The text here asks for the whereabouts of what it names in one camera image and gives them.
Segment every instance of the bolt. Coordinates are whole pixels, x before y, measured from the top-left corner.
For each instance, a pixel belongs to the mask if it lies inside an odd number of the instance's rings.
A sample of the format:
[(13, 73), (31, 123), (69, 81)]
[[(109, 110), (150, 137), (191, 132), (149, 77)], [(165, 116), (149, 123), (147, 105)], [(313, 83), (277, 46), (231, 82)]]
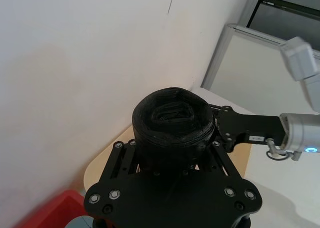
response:
[(111, 205), (105, 205), (102, 212), (106, 215), (110, 214), (112, 212), (112, 206)]
[(235, 191), (232, 188), (225, 188), (224, 193), (228, 196), (228, 197), (234, 197), (235, 196)]
[(251, 192), (251, 191), (245, 191), (245, 196), (247, 197), (247, 198), (249, 198), (250, 200), (254, 200), (255, 198), (256, 198), (256, 196), (255, 196), (255, 194), (253, 193), (253, 192)]
[(236, 202), (234, 207), (239, 211), (243, 211), (245, 209), (245, 206), (241, 202)]
[(100, 195), (99, 194), (93, 194), (89, 198), (89, 203), (94, 204), (97, 203), (100, 200)]
[(120, 196), (120, 191), (119, 191), (119, 190), (112, 190), (112, 191), (110, 191), (110, 193), (109, 193), (109, 198), (110, 198), (111, 200), (116, 200), (116, 199), (119, 198), (119, 196)]
[(114, 146), (117, 147), (117, 148), (120, 148), (120, 147), (122, 147), (122, 143), (121, 143), (121, 142), (118, 142), (118, 143), (116, 143)]

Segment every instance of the red container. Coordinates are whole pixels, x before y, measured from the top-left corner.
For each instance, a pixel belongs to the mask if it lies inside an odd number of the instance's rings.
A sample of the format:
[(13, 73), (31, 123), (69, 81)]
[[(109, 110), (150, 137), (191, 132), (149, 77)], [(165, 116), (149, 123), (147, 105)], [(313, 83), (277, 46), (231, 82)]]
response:
[(84, 197), (75, 191), (65, 191), (16, 228), (65, 228), (70, 221), (79, 216), (87, 216)]

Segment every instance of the label sticker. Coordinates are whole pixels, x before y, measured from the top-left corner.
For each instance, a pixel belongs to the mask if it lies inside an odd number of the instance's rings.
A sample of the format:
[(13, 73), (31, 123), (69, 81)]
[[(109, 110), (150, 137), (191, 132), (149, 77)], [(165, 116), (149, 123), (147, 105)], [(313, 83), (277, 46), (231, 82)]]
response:
[(249, 141), (264, 142), (265, 137), (249, 136)]

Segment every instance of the black metal bracket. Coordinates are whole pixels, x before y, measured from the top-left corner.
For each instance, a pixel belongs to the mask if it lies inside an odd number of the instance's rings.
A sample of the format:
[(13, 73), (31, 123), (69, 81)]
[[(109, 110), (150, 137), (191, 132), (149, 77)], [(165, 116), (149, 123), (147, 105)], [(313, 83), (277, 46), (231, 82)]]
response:
[(265, 145), (267, 138), (272, 138), (275, 145), (280, 146), (286, 135), (279, 117), (243, 115), (230, 106), (221, 107), (216, 124), (227, 152), (232, 152), (239, 143)]
[[(84, 207), (94, 227), (250, 227), (249, 214), (260, 209), (262, 198), (241, 178), (219, 135), (206, 147), (199, 170), (170, 173), (137, 173), (136, 146), (130, 143), (114, 144), (99, 182), (86, 193)], [(116, 200), (109, 197), (114, 189), (120, 191)], [(99, 201), (93, 204), (95, 194)]]

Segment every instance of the beige tabletop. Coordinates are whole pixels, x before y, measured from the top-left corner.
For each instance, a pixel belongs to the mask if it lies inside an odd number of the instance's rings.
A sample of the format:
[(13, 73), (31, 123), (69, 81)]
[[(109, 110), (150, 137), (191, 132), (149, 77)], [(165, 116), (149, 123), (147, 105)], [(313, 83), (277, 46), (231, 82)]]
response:
[[(134, 131), (132, 126), (126, 129), (117, 139), (110, 143), (92, 162), (88, 165), (85, 170), (83, 184), (84, 189), (87, 191), (93, 184), (97, 183), (100, 179), (102, 171), (105, 168), (107, 160), (110, 156), (113, 143), (116, 141), (123, 141), (127, 143), (130, 139), (134, 138)], [(246, 172), (246, 167), (250, 155), (250, 144), (239, 144), (235, 147), (229, 156), (234, 163), (235, 167), (239, 171), (240, 175), (243, 177)]]

